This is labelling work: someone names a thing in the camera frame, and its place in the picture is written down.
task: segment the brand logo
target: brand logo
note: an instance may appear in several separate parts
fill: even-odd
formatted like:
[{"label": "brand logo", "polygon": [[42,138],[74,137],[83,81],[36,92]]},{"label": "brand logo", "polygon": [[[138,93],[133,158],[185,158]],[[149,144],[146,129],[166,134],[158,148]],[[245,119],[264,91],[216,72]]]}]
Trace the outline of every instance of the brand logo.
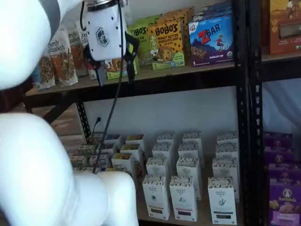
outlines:
[{"label": "brand logo", "polygon": [[226,200],[222,199],[222,200],[219,200],[218,204],[220,206],[223,206],[224,204],[226,203]]},{"label": "brand logo", "polygon": [[178,24],[172,24],[169,26],[160,27],[155,30],[157,36],[160,34],[168,34],[170,32],[176,33],[177,31],[178,31]]}]

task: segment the white wall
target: white wall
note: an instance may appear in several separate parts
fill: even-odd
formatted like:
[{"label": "white wall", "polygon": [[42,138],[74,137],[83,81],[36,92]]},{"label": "white wall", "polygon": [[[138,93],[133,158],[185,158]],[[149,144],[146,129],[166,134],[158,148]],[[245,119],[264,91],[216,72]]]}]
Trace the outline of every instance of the white wall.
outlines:
[{"label": "white wall", "polygon": [[[120,98],[110,123],[109,133],[146,134],[152,146],[160,131],[177,133],[202,131],[203,150],[214,153],[216,134],[238,130],[236,92],[233,87]],[[112,100],[86,102],[91,130],[97,117],[103,120],[96,131],[103,131]]]}]

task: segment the purple annie's box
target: purple annie's box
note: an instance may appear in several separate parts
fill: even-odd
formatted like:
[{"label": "purple annie's box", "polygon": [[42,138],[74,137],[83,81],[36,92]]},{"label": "purple annie's box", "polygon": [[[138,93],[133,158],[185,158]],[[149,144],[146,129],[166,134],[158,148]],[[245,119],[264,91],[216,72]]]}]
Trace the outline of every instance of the purple annie's box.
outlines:
[{"label": "purple annie's box", "polygon": [[301,186],[289,180],[270,182],[269,225],[300,226]]},{"label": "purple annie's box", "polygon": [[295,161],[294,149],[265,147],[264,164],[270,163],[290,163]]},{"label": "purple annie's box", "polygon": [[265,147],[293,147],[293,135],[289,133],[272,133],[265,132],[263,136],[263,144]]}]

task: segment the white tea box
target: white tea box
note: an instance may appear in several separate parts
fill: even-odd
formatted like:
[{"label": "white tea box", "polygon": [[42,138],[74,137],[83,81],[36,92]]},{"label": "white tea box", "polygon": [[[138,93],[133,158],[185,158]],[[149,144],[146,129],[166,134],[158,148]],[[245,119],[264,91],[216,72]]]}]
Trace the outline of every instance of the white tea box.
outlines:
[{"label": "white tea box", "polygon": [[224,133],[218,133],[217,134],[217,144],[221,145],[224,143],[235,143],[238,145],[238,135],[235,131],[230,132],[224,132]]},{"label": "white tea box", "polygon": [[170,207],[166,178],[158,175],[146,175],[143,181],[143,191],[149,216],[168,220]]},{"label": "white tea box", "polygon": [[234,187],[231,178],[208,178],[213,224],[237,225]]},{"label": "white tea box", "polygon": [[71,165],[73,167],[89,166],[88,157],[73,155],[70,157]]},{"label": "white tea box", "polygon": [[165,176],[166,187],[168,188],[167,193],[169,197],[170,196],[169,182],[170,182],[171,174],[169,171],[167,158],[149,158],[146,163],[146,169],[148,175]]},{"label": "white tea box", "polygon": [[179,158],[199,159],[197,142],[185,142],[179,146]]},{"label": "white tea box", "polygon": [[203,148],[202,148],[202,140],[201,140],[201,131],[191,131],[191,132],[184,132],[183,135],[183,142],[197,142],[198,144],[198,156],[200,159],[201,166],[205,166],[205,160],[203,155]]},{"label": "white tea box", "polygon": [[120,153],[130,153],[134,159],[136,175],[139,182],[143,182],[146,175],[143,153],[140,149],[140,145],[123,145]]},{"label": "white tea box", "polygon": [[81,145],[79,146],[78,152],[82,155],[93,155],[96,151],[96,145]]},{"label": "white tea box", "polygon": [[212,160],[213,176],[215,178],[229,178],[233,180],[235,202],[239,202],[239,182],[237,160],[232,158]]},{"label": "white tea box", "polygon": [[149,153],[145,150],[145,138],[144,134],[130,135],[126,138],[126,145],[140,145],[142,152],[145,155],[145,159],[149,157]]},{"label": "white tea box", "polygon": [[120,149],[123,145],[124,139],[121,135],[107,135],[107,137],[104,140],[105,145],[116,145],[117,149]]},{"label": "white tea box", "polygon": [[96,154],[99,153],[100,149],[102,150],[101,154],[108,154],[109,158],[112,158],[113,155],[117,152],[116,144],[106,144],[106,145],[103,145],[102,148],[99,145],[96,149]]},{"label": "white tea box", "polygon": [[176,175],[176,157],[171,143],[156,143],[152,148],[154,158],[167,158],[171,175]]},{"label": "white tea box", "polygon": [[169,188],[175,219],[196,222],[198,220],[198,207],[193,177],[172,176]]},{"label": "white tea box", "polygon": [[177,162],[177,172],[179,176],[193,177],[193,187],[198,201],[203,196],[203,181],[201,177],[201,166],[199,159],[179,158]]},{"label": "white tea box", "polygon": [[135,184],[137,184],[137,176],[134,164],[134,158],[132,154],[126,153],[116,153],[112,158],[112,165],[118,171],[124,171],[128,173],[132,178]]}]

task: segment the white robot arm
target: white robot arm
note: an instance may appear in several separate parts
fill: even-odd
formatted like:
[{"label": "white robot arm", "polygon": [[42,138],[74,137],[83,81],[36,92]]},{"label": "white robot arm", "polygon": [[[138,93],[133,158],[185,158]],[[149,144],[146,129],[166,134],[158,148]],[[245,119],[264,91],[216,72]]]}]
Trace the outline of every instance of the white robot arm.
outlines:
[{"label": "white robot arm", "polygon": [[[0,90],[26,80],[65,13],[80,2],[2,1]],[[0,207],[12,226],[138,226],[135,193],[126,173],[74,175],[41,118],[0,114]]]}]

